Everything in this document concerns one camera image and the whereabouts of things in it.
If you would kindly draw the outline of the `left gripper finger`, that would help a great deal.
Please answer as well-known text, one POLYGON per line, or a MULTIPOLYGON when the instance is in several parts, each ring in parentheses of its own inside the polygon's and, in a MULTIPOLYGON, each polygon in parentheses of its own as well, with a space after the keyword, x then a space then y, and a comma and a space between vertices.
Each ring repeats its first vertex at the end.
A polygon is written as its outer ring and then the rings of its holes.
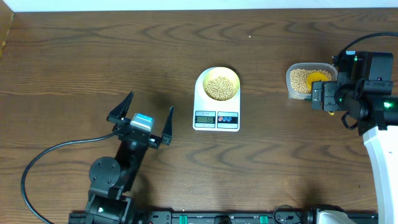
POLYGON ((120 104, 118 104, 113 110, 109 112, 107 121, 112 123, 123 123, 124 117, 127 115, 133 96, 134 93, 131 91, 120 104))
POLYGON ((171 106, 169 109, 169 115, 167 117, 164 129, 162 131, 162 144, 169 145, 171 143, 173 135, 173 126, 172 126, 173 115, 174 115, 174 107, 171 106))

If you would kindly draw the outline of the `yellow measuring scoop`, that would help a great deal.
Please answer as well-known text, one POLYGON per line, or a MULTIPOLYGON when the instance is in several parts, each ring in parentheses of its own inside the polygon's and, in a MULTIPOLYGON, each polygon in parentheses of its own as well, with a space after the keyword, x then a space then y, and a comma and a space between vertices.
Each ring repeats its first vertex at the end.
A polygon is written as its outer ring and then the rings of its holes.
POLYGON ((313 72, 308 75, 306 84, 311 93, 311 108, 313 110, 321 110, 323 108, 323 85, 328 81, 330 81, 330 79, 320 72, 313 72))

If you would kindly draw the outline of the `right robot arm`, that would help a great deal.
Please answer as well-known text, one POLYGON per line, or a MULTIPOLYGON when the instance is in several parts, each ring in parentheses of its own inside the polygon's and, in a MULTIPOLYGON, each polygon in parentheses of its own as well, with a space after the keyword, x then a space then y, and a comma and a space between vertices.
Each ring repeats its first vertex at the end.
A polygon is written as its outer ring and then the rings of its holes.
POLYGON ((342 52, 332 58, 335 81, 312 82, 311 107, 342 111, 345 128, 363 137, 373 170, 378 222, 397 223, 397 97, 394 57, 383 52, 342 52))

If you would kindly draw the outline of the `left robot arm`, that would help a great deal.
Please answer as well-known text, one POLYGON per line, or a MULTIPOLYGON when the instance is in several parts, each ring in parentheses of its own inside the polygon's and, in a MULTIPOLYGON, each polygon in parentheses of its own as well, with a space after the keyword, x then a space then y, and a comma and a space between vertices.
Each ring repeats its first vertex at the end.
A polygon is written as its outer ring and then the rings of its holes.
POLYGON ((148 148, 158 149, 172 140, 174 107, 169 110, 162 135, 153 135, 154 119, 136 113, 126 118, 134 94, 111 110, 107 120, 114 123, 114 134, 121 141, 114 157, 101 157, 89 170, 90 188, 85 208, 85 224, 147 223, 147 213, 139 210, 134 199, 124 195, 132 185, 148 148))

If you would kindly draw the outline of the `white digital kitchen scale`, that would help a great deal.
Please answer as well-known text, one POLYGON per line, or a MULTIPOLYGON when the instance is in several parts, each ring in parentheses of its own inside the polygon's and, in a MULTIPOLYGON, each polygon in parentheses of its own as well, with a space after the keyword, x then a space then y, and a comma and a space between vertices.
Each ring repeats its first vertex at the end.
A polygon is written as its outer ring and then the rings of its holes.
POLYGON ((197 131, 237 132, 240 129, 241 90, 230 100, 217 101, 204 91, 203 80, 208 68, 197 78, 193 105, 193 129, 197 131))

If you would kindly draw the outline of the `soybeans in bowl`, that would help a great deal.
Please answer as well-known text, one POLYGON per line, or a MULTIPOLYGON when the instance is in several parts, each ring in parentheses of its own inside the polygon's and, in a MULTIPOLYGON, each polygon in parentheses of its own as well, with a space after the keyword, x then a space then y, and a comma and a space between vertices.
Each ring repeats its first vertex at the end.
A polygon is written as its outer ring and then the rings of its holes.
POLYGON ((226 77, 217 77, 205 85, 205 92, 214 100, 229 100, 235 95, 234 83, 226 77))

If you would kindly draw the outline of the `yellow plastic bowl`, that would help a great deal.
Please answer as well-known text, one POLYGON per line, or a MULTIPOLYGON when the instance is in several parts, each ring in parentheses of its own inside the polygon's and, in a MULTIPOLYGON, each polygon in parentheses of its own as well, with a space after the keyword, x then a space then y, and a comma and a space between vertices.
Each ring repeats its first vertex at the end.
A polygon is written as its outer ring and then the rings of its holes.
POLYGON ((240 89, 240 80, 238 75, 230 68, 226 67, 215 67, 211 68, 204 77, 203 80, 203 88, 205 90, 205 85, 210 81, 213 80, 217 77, 226 77, 230 79, 234 83, 234 88, 235 88, 235 95, 237 94, 238 90, 240 89))

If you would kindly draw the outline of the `clear plastic container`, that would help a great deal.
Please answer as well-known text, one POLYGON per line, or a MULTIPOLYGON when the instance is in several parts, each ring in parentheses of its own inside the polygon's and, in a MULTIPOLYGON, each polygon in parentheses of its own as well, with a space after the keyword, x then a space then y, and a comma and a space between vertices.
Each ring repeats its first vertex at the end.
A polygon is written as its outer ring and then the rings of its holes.
POLYGON ((287 89, 290 99, 306 100, 311 98, 307 86, 307 77, 311 73, 322 73, 329 81, 335 81, 338 72, 335 67, 327 63, 296 63, 286 73, 287 89))

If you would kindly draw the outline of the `soybeans in container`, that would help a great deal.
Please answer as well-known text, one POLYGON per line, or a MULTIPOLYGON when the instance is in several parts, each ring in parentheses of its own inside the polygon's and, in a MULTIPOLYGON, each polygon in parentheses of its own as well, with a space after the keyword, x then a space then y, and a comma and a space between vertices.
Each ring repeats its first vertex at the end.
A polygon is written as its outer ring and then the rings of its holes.
POLYGON ((290 81, 292 88, 298 93, 310 93, 307 87, 307 77, 310 73, 320 72, 325 74, 331 81, 331 74, 326 70, 305 70, 295 69, 290 72, 290 81))

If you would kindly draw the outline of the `wooden side panel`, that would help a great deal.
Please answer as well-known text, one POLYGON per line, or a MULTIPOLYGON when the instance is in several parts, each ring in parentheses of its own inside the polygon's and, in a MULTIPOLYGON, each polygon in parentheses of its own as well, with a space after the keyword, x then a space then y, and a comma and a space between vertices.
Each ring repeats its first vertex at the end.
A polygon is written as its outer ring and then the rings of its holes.
POLYGON ((8 7, 8 5, 1 0, 0 3, 0 56, 4 51, 6 45, 6 39, 9 35, 9 30, 14 18, 14 12, 8 7))

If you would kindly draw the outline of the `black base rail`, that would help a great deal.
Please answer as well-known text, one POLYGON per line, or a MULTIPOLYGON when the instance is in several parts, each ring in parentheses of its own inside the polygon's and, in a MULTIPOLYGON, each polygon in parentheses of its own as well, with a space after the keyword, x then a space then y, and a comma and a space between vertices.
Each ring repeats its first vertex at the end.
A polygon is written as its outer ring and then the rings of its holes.
MULTIPOLYGON (((260 223, 304 223, 294 212, 279 211, 274 216, 271 213, 176 213, 167 211, 147 212, 138 216, 139 220, 128 221, 127 223, 145 224, 260 224, 260 223)), ((375 213, 349 213, 348 218, 355 223, 378 223, 375 213)), ((68 223, 116 223, 112 220, 88 221, 83 213, 70 213, 68 223)))

